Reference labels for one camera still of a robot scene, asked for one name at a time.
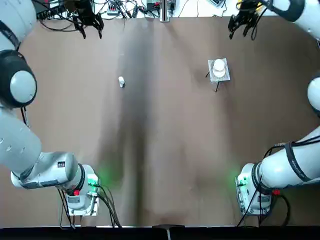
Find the black cable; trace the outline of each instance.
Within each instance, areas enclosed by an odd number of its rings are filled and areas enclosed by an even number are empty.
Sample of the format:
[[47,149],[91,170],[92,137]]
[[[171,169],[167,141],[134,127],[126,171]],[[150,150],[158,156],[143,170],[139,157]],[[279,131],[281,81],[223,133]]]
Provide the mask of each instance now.
[[40,24],[41,24],[42,26],[44,26],[46,29],[49,29],[49,30],[55,31],[55,32],[75,32],[75,31],[77,31],[76,29],[66,30],[66,29],[68,29],[68,28],[71,27],[72,23],[71,23],[70,25],[64,27],[64,28],[52,28],[52,27],[49,27],[49,26],[45,25],[43,20],[40,20],[39,22],[40,22]]
[[252,196],[252,198],[251,198],[251,200],[250,200],[250,203],[249,203],[249,205],[248,205],[248,208],[246,209],[244,215],[242,216],[242,218],[240,219],[240,221],[239,221],[238,224],[236,225],[237,227],[239,227],[240,224],[242,223],[242,221],[245,219],[245,217],[246,217],[246,215],[247,215],[247,213],[248,213],[248,211],[249,211],[249,208],[250,208],[250,206],[251,206],[251,204],[252,204],[252,202],[253,202],[253,200],[254,200],[254,198],[255,198],[255,195],[256,195],[256,193],[257,193],[257,191],[258,191],[258,188],[259,188],[259,186],[260,186],[260,184],[261,184],[261,179],[262,179],[262,175],[260,176],[259,184],[258,184],[258,186],[255,188],[254,194],[253,194],[253,196]]
[[61,229],[63,229],[63,227],[61,226],[62,225],[62,214],[64,213],[64,206],[62,205],[61,206],[61,214],[60,214],[60,224],[59,224],[59,226],[60,226],[60,228]]
[[221,15],[221,17],[223,17],[223,16],[224,16],[225,11],[227,11],[227,4],[226,4],[226,0],[224,0],[224,3],[223,3],[223,5],[221,6],[221,8],[223,8],[224,6],[225,6],[225,10],[223,10],[223,11],[222,11],[222,15]]
[[117,222],[117,223],[120,225],[120,221],[119,221],[119,218],[118,218],[118,215],[117,215],[117,211],[116,211],[115,200],[114,200],[114,197],[113,197],[110,189],[106,186],[106,188],[107,188],[107,190],[108,190],[108,192],[109,192],[109,194],[110,194],[110,196],[111,196],[111,199],[108,197],[105,189],[104,189],[101,185],[99,185],[98,187],[102,189],[102,191],[103,191],[103,193],[104,193],[104,195],[105,195],[105,198],[107,199],[107,202],[108,202],[108,203],[111,203],[112,210],[113,210],[113,215],[114,215],[114,217],[115,217],[114,221]]
[[24,123],[25,125],[27,125],[27,121],[26,121],[24,109],[23,109],[22,107],[20,107],[20,111],[21,111],[21,116],[22,116],[23,123]]
[[[245,3],[252,3],[252,4],[257,4],[257,7],[254,8],[240,8],[239,5],[245,4]],[[240,12],[254,12],[257,10],[257,8],[260,8],[262,4],[259,4],[259,1],[257,0],[242,0],[236,3],[235,7],[237,10]]]
[[74,229],[75,227],[71,223],[71,218],[70,218],[70,215],[69,215],[69,209],[68,209],[68,202],[67,201],[66,201],[66,206],[65,206],[65,202],[64,202],[64,199],[66,199],[65,194],[63,192],[61,193],[59,189],[58,189],[58,193],[60,195],[60,199],[61,199],[61,202],[62,202],[62,207],[64,208],[64,211],[65,211],[65,215],[68,218],[68,221],[70,223],[70,227]]
[[[32,0],[33,2],[43,6],[44,8],[48,9],[48,10],[51,10],[47,5],[43,4],[42,2],[38,1],[38,0]],[[67,17],[64,17],[62,16],[61,14],[57,13],[56,15],[58,15],[60,18],[64,19],[64,20],[67,20],[68,22],[70,23],[73,23],[73,24],[78,24],[78,22],[76,21],[73,21],[73,20],[70,20],[68,19]]]
[[263,14],[265,14],[265,12],[267,11],[267,8],[265,8],[262,13],[259,15],[258,19],[256,20],[252,32],[251,32],[251,40],[254,41],[256,39],[257,36],[257,31],[258,31],[258,23],[261,19],[261,17],[263,16]]
[[118,226],[120,226],[121,224],[120,224],[120,221],[119,221],[119,218],[118,218],[118,215],[117,215],[116,206],[115,206],[115,200],[114,200],[114,197],[113,197],[110,189],[107,186],[105,186],[107,188],[109,194],[110,194],[111,199],[108,197],[108,195],[107,195],[105,189],[102,187],[102,185],[97,184],[97,185],[95,185],[95,187],[98,187],[98,188],[102,189],[102,191],[104,193],[104,196],[106,198],[106,201],[108,202],[109,206],[111,205],[111,207],[112,207],[112,209],[109,208],[109,214],[110,214],[110,219],[111,219],[112,226],[114,226],[115,223]]
[[183,4],[183,7],[182,7],[182,9],[181,9],[181,12],[180,12],[178,18],[180,18],[180,15],[182,14],[182,11],[184,10],[185,5],[187,4],[187,2],[189,2],[189,0],[186,0],[185,3]]
[[291,216],[291,206],[289,203],[289,200],[284,196],[284,195],[278,195],[279,198],[283,199],[285,204],[286,204],[286,216],[285,219],[281,225],[281,227],[285,227],[288,225],[289,220],[290,220],[290,216]]
[[107,206],[107,208],[109,209],[109,214],[111,215],[111,223],[112,223],[112,218],[114,219],[115,221],[115,224],[119,227],[119,228],[122,228],[122,226],[120,225],[120,223],[116,220],[116,217],[114,215],[114,213],[112,212],[111,210],[111,207],[110,207],[110,204],[107,202],[107,200],[105,200],[104,197],[102,197],[101,195],[98,194],[98,198],[100,198],[104,204]]
[[198,6],[199,6],[199,0],[196,2],[196,17],[199,17],[199,9],[198,9]]

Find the table surface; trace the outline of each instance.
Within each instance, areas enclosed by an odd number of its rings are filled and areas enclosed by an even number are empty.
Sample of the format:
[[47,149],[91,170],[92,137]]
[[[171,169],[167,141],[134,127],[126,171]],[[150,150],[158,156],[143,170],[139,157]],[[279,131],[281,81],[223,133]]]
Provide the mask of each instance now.
[[[115,19],[105,21],[102,39],[86,28],[86,40],[38,24],[22,43],[38,82],[28,116],[42,150],[71,151],[90,164],[123,225],[235,225],[234,178],[244,164],[319,125],[307,98],[319,70],[315,40],[279,17],[264,18],[255,41],[240,31],[230,40],[228,21]],[[217,93],[205,78],[216,58],[227,59],[231,74]],[[284,194],[290,224],[320,224],[318,185]],[[0,196],[1,227],[59,224],[52,187],[15,188],[2,167]],[[285,209],[277,203],[265,224],[279,225]],[[82,223],[110,224],[105,206]]]

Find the cable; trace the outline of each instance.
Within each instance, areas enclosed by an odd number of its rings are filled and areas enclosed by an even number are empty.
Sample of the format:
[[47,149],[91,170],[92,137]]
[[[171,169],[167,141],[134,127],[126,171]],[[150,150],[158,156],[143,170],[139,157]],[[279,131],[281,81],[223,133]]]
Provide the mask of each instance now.
[[223,11],[222,11],[222,15],[221,15],[221,17],[223,17],[223,16],[224,16],[225,11],[227,11],[227,4],[226,4],[226,0],[224,0],[224,3],[223,3],[223,5],[221,6],[221,8],[223,8],[224,6],[225,6],[225,10],[223,10]]
[[255,195],[256,195],[256,193],[257,193],[257,191],[258,191],[258,188],[259,188],[259,186],[261,185],[261,179],[262,179],[262,175],[260,176],[259,184],[258,184],[258,186],[256,186],[256,188],[255,188],[254,194],[253,194],[253,196],[252,196],[252,198],[251,198],[251,200],[250,200],[250,202],[249,202],[248,208],[246,209],[246,211],[245,211],[244,215],[242,216],[241,220],[240,220],[240,221],[238,222],[238,224],[236,225],[237,227],[239,227],[240,224],[242,223],[242,221],[245,219],[245,217],[246,217],[246,215],[247,215],[247,213],[248,213],[248,211],[249,211],[249,208],[250,208],[250,206],[251,206],[251,204],[252,204],[252,202],[253,202],[253,200],[254,200],[254,198],[255,198]]
[[117,211],[116,211],[115,200],[114,200],[114,197],[113,197],[110,189],[107,186],[105,186],[106,189],[108,190],[109,194],[110,194],[111,199],[108,197],[105,189],[101,185],[98,185],[98,187],[102,189],[102,191],[103,191],[103,193],[105,195],[105,198],[107,199],[107,202],[111,203],[112,210],[113,210],[113,215],[114,215],[114,218],[115,218],[114,220],[115,220],[115,222],[117,222],[120,225],[120,221],[119,221],[119,218],[118,218],[118,215],[117,215]]
[[265,14],[265,12],[267,11],[268,8],[265,8],[262,13],[259,15],[258,19],[256,20],[252,32],[251,32],[251,40],[254,41],[256,39],[257,36],[257,31],[258,31],[258,23],[261,19],[261,17],[263,16],[263,14]]
[[178,18],[180,18],[180,15],[182,14],[182,11],[184,10],[185,5],[187,4],[187,2],[189,2],[189,0],[186,0],[186,1],[185,1],[185,3],[183,4],[182,10],[181,10],[181,12],[180,12],[180,14],[179,14]]
[[199,9],[198,9],[198,6],[199,6],[199,0],[196,2],[196,17],[199,17]]
[[[37,4],[40,4],[41,6],[45,7],[46,9],[48,10],[51,10],[49,7],[47,7],[47,5],[43,4],[42,2],[38,1],[38,0],[32,0],[33,2],[37,3]],[[64,20],[67,20],[68,22],[70,23],[73,23],[73,24],[78,24],[78,22],[76,21],[73,21],[73,20],[70,20],[68,19],[67,17],[64,17],[62,16],[61,14],[57,13],[56,15],[58,15],[60,18],[64,19]]]
[[66,196],[65,196],[65,194],[63,193],[63,191],[62,190],[59,190],[59,189],[57,189],[58,190],[58,193],[59,193],[59,195],[60,195],[60,199],[61,199],[61,201],[62,201],[62,207],[64,208],[64,211],[65,211],[65,214],[66,214],[66,216],[67,216],[67,218],[68,218],[68,221],[69,221],[69,223],[70,223],[70,227],[71,228],[73,228],[73,229],[76,229],[75,228],[75,226],[72,224],[72,222],[71,222],[71,218],[70,218],[70,214],[69,214],[69,208],[68,208],[68,202],[67,202],[67,199],[66,199]]
[[26,121],[24,109],[23,109],[22,107],[20,107],[20,111],[21,111],[21,116],[22,116],[23,123],[24,123],[25,125],[27,125],[27,121]]
[[114,219],[115,224],[119,227],[122,228],[122,226],[120,225],[119,221],[116,220],[116,217],[114,215],[114,213],[112,212],[111,208],[110,208],[110,204],[108,203],[108,201],[105,200],[104,197],[102,197],[100,194],[98,194],[98,198],[100,198],[104,204],[107,206],[107,208],[109,209],[109,214],[111,216],[111,224],[112,224],[112,218]]
[[40,20],[39,22],[40,22],[40,24],[41,24],[42,26],[44,26],[46,29],[49,29],[49,30],[55,31],[55,32],[75,32],[75,31],[77,31],[76,29],[66,30],[66,29],[68,29],[68,28],[71,27],[72,23],[71,23],[70,25],[64,27],[64,28],[58,29],[58,28],[52,28],[52,27],[49,27],[49,26],[45,25],[43,20]]
[[285,226],[288,225],[289,220],[290,220],[291,206],[290,206],[290,203],[289,203],[288,199],[284,195],[278,195],[278,197],[283,199],[285,204],[286,204],[286,216],[285,216],[285,219],[284,219],[283,223],[281,224],[281,227],[285,227]]

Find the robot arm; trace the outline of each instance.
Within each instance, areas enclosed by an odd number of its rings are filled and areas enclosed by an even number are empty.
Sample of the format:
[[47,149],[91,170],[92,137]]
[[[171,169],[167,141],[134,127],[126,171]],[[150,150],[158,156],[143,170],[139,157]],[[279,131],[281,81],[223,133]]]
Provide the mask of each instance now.
[[[257,8],[261,4],[320,40],[320,0],[243,0],[239,14],[229,21],[230,39],[241,25],[245,25],[244,37],[250,28],[257,26],[262,16]],[[310,82],[307,96],[320,117],[320,75]],[[298,142],[276,147],[283,149],[261,162],[246,164],[235,179],[237,200],[244,215],[268,214],[273,189],[320,182],[320,127]]]
[[241,25],[245,25],[244,37],[250,28],[257,26],[260,19],[257,8],[264,5],[320,40],[320,0],[242,0],[239,5],[239,14],[232,15],[228,24],[230,39]]
[[42,152],[40,139],[14,114],[37,94],[37,81],[16,49],[36,22],[31,0],[0,0],[0,164],[11,171],[14,186],[35,189],[55,186],[67,194],[75,215],[97,209],[99,179],[71,152]]

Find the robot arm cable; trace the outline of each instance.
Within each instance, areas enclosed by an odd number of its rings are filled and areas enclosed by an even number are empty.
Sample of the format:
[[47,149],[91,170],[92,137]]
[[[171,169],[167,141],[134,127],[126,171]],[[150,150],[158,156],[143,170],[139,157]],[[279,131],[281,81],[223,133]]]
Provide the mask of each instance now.
[[[59,190],[59,189],[57,189],[57,190],[58,190],[61,202],[62,202],[62,208],[64,209],[65,215],[68,218],[68,221],[70,223],[70,227],[73,228],[73,229],[76,229],[75,226],[71,223],[71,217],[70,217],[70,214],[69,214],[69,211],[68,211],[69,208],[68,208],[68,202],[67,202],[66,196],[62,192],[62,190]],[[62,213],[61,213],[61,216],[60,216],[60,228],[62,229],[61,223],[62,223]]]

